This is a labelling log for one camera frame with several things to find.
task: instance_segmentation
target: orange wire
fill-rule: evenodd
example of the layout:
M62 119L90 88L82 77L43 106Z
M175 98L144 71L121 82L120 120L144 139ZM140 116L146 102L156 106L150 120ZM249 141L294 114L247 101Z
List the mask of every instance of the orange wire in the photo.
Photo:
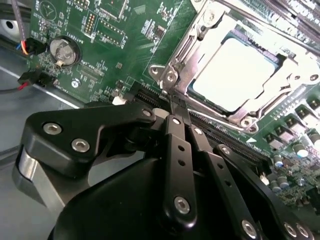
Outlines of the orange wire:
M22 48L22 51L25 55L29 55L29 53L26 50L26 42L25 41L21 41L21 48Z

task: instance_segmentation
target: cpu socket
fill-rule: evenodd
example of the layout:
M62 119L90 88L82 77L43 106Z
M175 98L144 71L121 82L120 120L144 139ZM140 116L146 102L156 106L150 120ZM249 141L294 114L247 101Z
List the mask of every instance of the cpu socket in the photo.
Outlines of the cpu socket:
M306 52L294 58L271 53L242 27L229 8L208 0L168 64L152 64L148 71L163 95L176 95L191 111L254 134L259 120L298 87L319 83L311 77L319 68Z

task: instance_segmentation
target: mounting hole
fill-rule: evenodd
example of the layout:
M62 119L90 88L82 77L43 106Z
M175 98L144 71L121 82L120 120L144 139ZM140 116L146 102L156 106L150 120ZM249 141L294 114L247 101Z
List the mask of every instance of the mounting hole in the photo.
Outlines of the mounting hole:
M229 182L229 181L227 181L227 180L224 180L224 182L225 182L225 184L228 186L228 187L230 187L231 188L231 182Z
M249 128L250 133L254 133L255 131L257 131L257 129L254 126Z
M311 77L310 77L310 81L315 81L319 78L319 75L318 74L313 74Z
M14 25L12 24L12 22L6 21L5 24L9 29L14 29Z
M181 152L184 152L185 151L185 148L181 145L178 146L178 149L181 151Z
M178 163L180 164L180 166L184 167L186 165L185 161L182 160L178 160Z

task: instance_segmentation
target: red wire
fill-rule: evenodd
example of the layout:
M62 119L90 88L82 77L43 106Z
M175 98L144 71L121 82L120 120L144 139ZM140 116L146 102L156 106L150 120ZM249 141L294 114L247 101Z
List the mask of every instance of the red wire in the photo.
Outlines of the red wire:
M22 84L21 86L18 87L18 90L22 90L24 89L25 87L27 87L29 84L27 82L25 82L24 84Z

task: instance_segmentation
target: green circuit board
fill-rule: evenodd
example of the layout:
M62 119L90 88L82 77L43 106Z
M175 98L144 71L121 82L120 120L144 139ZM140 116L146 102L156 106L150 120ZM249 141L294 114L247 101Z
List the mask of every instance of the green circuit board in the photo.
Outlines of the green circuit board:
M57 78L57 88L84 103L108 100L117 83L123 92L135 81L157 91L148 66L167 63L195 15L189 0L37 0L30 35L44 43L68 36L82 57L55 69L50 54L41 54L31 57L29 67L44 68Z
M286 27L283 22L272 22L272 11L263 1L241 2L279 29ZM148 66L166 65L196 15L191 0L35 0L30 36L43 43L68 36L79 46L81 60L71 67L57 68L50 53L45 52L31 56L28 66L42 68L55 77L56 88L84 103L108 102L112 97L123 96L134 82L160 93L148 73ZM241 21L259 32L252 23L243 18ZM320 49L319 43L303 40ZM294 203L319 183L320 152L314 149L308 134L320 133L320 114L312 112L318 125L305 126L303 134L296 135L279 149L270 146L266 135L276 135L275 129L286 126L290 116L299 119L295 109L301 106L310 109L310 101L319 96L319 85L302 85L258 122L256 134L241 133L212 122L255 151L268 157L281 155L289 161L286 168L278 169L278 174L288 176L290 181L290 188L279 193L286 204ZM295 154L296 143L304 144L308 157ZM303 187L297 184L301 178L305 180Z

